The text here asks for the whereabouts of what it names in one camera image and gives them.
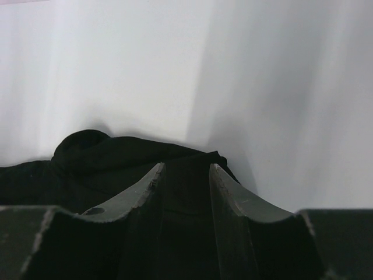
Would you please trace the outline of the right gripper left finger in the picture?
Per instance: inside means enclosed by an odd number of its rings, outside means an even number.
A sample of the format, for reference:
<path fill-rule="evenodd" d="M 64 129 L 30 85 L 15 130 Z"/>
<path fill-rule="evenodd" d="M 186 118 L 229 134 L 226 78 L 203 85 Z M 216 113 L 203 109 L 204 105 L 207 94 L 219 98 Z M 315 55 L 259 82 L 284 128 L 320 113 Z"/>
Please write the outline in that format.
<path fill-rule="evenodd" d="M 166 165 L 158 163 L 137 183 L 82 214 L 90 222 L 123 224 L 117 279 L 158 278 L 165 175 Z"/>

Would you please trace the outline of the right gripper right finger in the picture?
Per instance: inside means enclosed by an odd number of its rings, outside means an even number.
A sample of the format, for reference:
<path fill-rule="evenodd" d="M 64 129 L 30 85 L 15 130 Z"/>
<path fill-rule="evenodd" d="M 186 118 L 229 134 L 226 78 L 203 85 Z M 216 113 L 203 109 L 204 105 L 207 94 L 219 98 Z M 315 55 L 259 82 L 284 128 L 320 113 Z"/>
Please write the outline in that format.
<path fill-rule="evenodd" d="M 265 201 L 222 167 L 209 170 L 221 279 L 321 279 L 306 221 Z"/>

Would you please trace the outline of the black t shirt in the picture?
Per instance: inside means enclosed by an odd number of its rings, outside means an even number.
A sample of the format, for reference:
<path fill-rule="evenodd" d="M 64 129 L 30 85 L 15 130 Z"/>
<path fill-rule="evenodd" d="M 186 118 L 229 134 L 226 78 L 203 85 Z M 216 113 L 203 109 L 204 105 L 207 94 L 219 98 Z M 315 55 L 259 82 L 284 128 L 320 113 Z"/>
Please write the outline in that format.
<path fill-rule="evenodd" d="M 226 158 L 98 130 L 66 137 L 50 160 L 1 168 L 2 279 L 117 279 L 122 223 L 82 214 L 166 165 L 157 279 L 219 279 L 209 169 Z"/>

